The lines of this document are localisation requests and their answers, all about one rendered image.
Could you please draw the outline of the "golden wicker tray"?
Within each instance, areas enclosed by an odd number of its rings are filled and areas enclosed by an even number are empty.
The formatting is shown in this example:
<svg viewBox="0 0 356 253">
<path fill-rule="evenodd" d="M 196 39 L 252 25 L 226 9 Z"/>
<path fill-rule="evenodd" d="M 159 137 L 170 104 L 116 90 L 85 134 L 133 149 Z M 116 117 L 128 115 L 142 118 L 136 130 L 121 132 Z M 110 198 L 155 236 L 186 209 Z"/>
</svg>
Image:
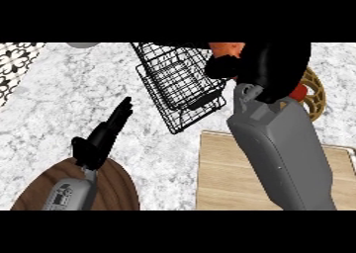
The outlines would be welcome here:
<svg viewBox="0 0 356 253">
<path fill-rule="evenodd" d="M 312 121 L 314 121 L 325 110 L 326 99 L 325 90 L 319 78 L 310 68 L 306 69 L 300 84 L 306 87 L 307 92 L 300 104 L 307 107 L 307 115 Z"/>
</svg>

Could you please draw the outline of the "black white patterned tile panel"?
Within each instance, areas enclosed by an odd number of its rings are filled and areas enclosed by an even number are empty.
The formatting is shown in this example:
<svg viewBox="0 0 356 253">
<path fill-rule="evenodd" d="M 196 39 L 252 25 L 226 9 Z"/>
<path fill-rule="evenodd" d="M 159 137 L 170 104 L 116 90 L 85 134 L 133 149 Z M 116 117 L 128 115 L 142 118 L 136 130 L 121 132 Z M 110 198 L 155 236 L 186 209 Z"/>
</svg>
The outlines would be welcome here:
<svg viewBox="0 0 356 253">
<path fill-rule="evenodd" d="M 0 42 L 0 112 L 44 46 L 42 42 Z"/>
</svg>

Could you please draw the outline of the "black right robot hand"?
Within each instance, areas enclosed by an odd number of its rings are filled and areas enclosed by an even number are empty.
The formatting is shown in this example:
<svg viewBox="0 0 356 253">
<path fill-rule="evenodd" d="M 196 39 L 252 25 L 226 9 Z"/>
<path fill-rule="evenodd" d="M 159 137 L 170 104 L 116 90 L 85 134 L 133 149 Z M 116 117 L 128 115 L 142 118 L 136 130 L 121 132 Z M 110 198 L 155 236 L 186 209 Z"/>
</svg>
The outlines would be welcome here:
<svg viewBox="0 0 356 253">
<path fill-rule="evenodd" d="M 211 79 L 233 78 L 236 83 L 260 85 L 255 100 L 273 104 L 294 90 L 310 58 L 310 43 L 244 42 L 241 57 L 211 56 L 204 73 Z"/>
</svg>

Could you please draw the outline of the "dark brown round wooden board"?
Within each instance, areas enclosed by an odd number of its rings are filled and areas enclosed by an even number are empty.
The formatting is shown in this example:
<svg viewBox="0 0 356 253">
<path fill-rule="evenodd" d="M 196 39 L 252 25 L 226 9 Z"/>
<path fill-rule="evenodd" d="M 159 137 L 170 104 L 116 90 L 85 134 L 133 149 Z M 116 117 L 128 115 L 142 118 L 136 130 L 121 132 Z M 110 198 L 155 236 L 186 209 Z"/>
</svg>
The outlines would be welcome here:
<svg viewBox="0 0 356 253">
<path fill-rule="evenodd" d="M 68 158 L 53 165 L 29 184 L 20 194 L 11 211 L 40 211 L 42 209 L 51 188 L 63 178 L 84 178 L 84 173 L 75 165 L 75 159 Z M 136 186 L 122 166 L 106 159 L 97 170 L 96 198 L 93 211 L 137 211 L 140 209 Z"/>
</svg>

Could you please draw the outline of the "pale wooden cutting board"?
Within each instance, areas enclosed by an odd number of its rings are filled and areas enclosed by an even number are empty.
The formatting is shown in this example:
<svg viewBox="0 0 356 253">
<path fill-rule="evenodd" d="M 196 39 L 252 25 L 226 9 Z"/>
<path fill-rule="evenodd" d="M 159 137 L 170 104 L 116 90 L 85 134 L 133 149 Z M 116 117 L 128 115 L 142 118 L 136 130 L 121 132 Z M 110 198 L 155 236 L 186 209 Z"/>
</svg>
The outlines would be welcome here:
<svg viewBox="0 0 356 253">
<path fill-rule="evenodd" d="M 323 145 L 332 171 L 331 195 L 340 211 L 356 211 L 356 151 Z M 199 136 L 198 210 L 279 211 L 230 133 L 204 130 Z"/>
</svg>

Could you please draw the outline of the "red round vegetable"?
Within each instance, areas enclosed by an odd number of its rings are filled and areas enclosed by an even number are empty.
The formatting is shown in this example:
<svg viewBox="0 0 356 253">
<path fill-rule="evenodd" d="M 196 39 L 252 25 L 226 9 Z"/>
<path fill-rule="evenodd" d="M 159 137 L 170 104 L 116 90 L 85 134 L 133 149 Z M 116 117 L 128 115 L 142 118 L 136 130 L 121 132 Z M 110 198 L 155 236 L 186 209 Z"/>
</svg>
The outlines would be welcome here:
<svg viewBox="0 0 356 253">
<path fill-rule="evenodd" d="M 289 97 L 300 102 L 306 94 L 307 94 L 307 88 L 301 83 L 298 83 L 294 90 L 289 93 Z"/>
</svg>

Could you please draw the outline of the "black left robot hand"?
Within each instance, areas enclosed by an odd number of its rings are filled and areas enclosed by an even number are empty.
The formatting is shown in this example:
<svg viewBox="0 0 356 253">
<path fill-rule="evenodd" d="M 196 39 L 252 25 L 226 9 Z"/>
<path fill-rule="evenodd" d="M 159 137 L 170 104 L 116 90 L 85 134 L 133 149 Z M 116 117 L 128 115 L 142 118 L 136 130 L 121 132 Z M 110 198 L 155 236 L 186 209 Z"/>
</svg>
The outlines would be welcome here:
<svg viewBox="0 0 356 253">
<path fill-rule="evenodd" d="M 87 138 L 71 140 L 75 165 L 88 170 L 97 170 L 108 158 L 118 133 L 133 114 L 131 98 L 125 97 L 116 106 L 106 122 L 94 128 Z"/>
</svg>

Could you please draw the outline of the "grey rounded object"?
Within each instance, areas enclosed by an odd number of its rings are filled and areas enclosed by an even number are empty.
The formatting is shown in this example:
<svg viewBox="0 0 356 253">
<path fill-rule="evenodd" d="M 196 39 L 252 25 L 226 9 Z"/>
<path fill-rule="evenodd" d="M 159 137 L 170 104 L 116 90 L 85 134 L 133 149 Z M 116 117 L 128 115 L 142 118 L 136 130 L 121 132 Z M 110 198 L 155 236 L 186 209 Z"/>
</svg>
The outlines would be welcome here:
<svg viewBox="0 0 356 253">
<path fill-rule="evenodd" d="M 68 42 L 66 43 L 74 48 L 91 48 L 100 44 L 100 42 Z"/>
</svg>

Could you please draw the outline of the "orange sweet potato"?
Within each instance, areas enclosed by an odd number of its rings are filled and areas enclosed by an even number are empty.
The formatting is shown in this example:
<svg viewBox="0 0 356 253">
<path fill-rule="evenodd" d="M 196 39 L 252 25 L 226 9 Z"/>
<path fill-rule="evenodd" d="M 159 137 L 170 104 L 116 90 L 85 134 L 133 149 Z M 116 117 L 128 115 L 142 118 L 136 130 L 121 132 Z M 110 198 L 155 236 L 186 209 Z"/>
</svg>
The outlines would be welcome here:
<svg viewBox="0 0 356 253">
<path fill-rule="evenodd" d="M 242 42 L 211 42 L 208 46 L 214 58 L 218 58 L 226 55 L 239 58 L 245 44 Z"/>
</svg>

